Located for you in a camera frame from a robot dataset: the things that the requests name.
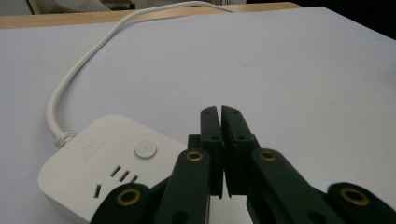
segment power strip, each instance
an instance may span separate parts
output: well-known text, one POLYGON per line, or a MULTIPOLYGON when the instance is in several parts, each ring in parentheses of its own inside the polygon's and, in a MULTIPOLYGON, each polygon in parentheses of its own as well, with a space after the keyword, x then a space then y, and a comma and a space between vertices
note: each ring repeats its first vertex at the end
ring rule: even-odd
POLYGON ((89 223, 114 188, 168 177, 186 147, 121 115, 104 116, 53 155, 41 168, 38 186, 74 223, 89 223))

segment white cable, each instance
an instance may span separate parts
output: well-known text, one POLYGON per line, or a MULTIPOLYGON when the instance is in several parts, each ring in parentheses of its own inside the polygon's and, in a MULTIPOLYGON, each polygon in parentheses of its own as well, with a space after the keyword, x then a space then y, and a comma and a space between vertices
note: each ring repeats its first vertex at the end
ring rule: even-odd
POLYGON ((216 6, 207 2, 193 1, 193 2, 177 3, 162 7, 151 7, 151 8, 141 9, 122 18, 102 37, 102 39, 100 39, 90 50, 88 50, 82 56, 82 58, 76 62, 75 65, 71 67, 71 69, 64 75, 63 79, 58 83, 58 85, 52 91, 52 94, 47 101, 45 115, 46 115, 47 127, 51 132, 52 136, 55 138, 56 140, 55 145, 57 147, 59 148, 63 147, 67 142, 69 142, 74 137, 73 134, 69 132, 65 132, 61 129, 61 127, 58 124, 58 121, 56 120, 55 112, 56 112, 56 106, 58 104, 61 95, 64 93, 64 90, 66 89, 70 80, 76 75, 79 69, 121 28, 121 26, 125 22, 130 21, 131 19, 146 13, 163 11, 177 7, 212 7, 214 9, 218 9, 226 12, 236 12, 226 7, 216 6))

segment black object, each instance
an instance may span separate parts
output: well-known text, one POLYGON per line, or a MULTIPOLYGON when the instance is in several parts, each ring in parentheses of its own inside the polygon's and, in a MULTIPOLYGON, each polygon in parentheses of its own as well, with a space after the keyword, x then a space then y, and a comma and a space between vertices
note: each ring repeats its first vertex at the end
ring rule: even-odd
MULTIPOLYGON (((247 4, 285 2, 282 0, 247 0, 247 4)), ((396 16, 391 0, 294 0, 301 7, 326 7, 348 19, 396 40, 396 16)))
POLYGON ((131 3, 129 4, 129 9, 135 10, 136 9, 136 3, 131 1, 131 3))
POLYGON ((114 189, 91 224, 208 223, 209 196, 221 197, 223 171, 230 197, 247 195, 255 224, 396 223, 395 211, 367 189, 337 183, 326 194, 311 187, 281 153, 260 147, 239 111, 224 106, 221 127, 215 107, 201 112, 201 134, 189 136, 168 179, 152 189, 114 189))

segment screw hole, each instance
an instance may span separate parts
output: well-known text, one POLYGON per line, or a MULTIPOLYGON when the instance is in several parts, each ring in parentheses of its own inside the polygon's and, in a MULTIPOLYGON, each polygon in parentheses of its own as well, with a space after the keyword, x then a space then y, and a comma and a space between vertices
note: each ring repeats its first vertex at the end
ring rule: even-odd
POLYGON ((367 196, 357 189, 343 188, 341 189, 341 196, 350 203, 358 206, 366 206, 370 202, 367 196))
POLYGON ((204 158, 204 155, 201 152, 193 151, 187 153, 186 157, 189 161, 200 161, 204 158))
POLYGON ((265 161, 274 161, 276 160, 276 154, 269 151, 262 151, 260 152, 260 158, 262 158, 265 161))
POLYGON ((122 206, 135 204, 140 199, 140 191, 137 189, 126 189, 117 197, 117 203, 122 206))

